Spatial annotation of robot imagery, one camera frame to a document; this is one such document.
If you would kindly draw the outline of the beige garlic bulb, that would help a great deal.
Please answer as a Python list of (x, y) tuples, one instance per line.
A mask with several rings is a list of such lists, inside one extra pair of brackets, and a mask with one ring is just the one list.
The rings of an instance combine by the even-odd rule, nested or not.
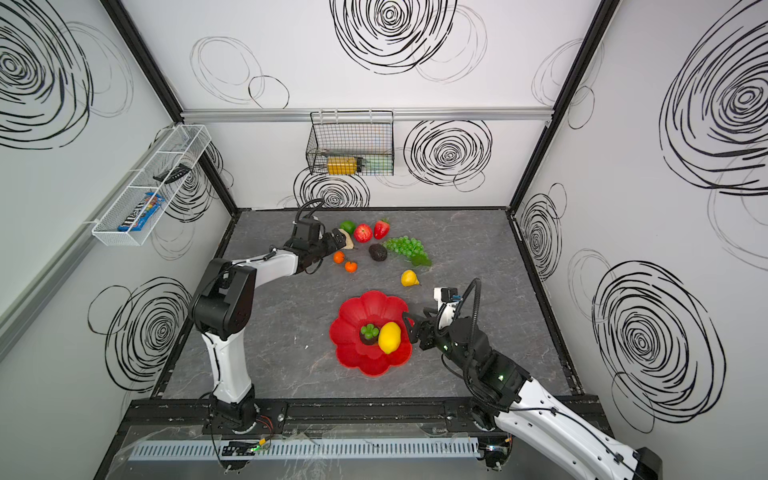
[(351, 250), (354, 248), (354, 242), (352, 240), (351, 235), (346, 231), (341, 229), (340, 232), (345, 238), (345, 245), (342, 247), (343, 250)]

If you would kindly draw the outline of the yellow lemon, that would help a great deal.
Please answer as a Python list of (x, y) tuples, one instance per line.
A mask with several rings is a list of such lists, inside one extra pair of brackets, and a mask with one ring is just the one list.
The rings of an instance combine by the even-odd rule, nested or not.
[(401, 345), (402, 331), (398, 323), (388, 322), (383, 325), (378, 335), (378, 346), (384, 354), (392, 354)]

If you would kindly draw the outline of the red flower-shaped fruit bowl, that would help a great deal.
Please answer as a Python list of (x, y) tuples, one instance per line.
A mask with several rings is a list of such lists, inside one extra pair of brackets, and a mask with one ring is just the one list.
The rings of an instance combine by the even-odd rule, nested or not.
[[(339, 363), (350, 369), (358, 369), (368, 377), (380, 377), (390, 368), (406, 364), (412, 354), (402, 319), (402, 314), (407, 311), (408, 306), (403, 299), (376, 290), (346, 300), (329, 327), (329, 337), (335, 345)], [(374, 324), (381, 329), (388, 322), (398, 323), (402, 331), (401, 345), (397, 351), (387, 355), (378, 345), (362, 344), (359, 333), (364, 325)]]

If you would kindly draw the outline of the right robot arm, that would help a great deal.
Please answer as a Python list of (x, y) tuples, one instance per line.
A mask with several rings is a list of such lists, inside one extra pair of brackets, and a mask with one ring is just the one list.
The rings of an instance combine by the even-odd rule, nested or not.
[(479, 327), (482, 283), (437, 289), (434, 308), (405, 312), (411, 343), (437, 349), (456, 367), (475, 406), (475, 422), (521, 439), (574, 479), (660, 479), (663, 461), (599, 430), (551, 394), (526, 369), (494, 349)]

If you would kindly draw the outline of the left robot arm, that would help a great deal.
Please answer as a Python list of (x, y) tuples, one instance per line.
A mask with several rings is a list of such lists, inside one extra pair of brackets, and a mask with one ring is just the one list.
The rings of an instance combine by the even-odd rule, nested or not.
[(249, 432), (259, 422), (244, 348), (256, 290), (317, 269), (346, 245), (341, 230), (328, 230), (316, 218), (315, 212), (324, 204), (324, 199), (314, 198), (299, 207), (283, 246), (244, 260), (210, 261), (193, 296), (190, 318), (205, 342), (213, 375), (211, 410), (215, 419), (237, 434)]

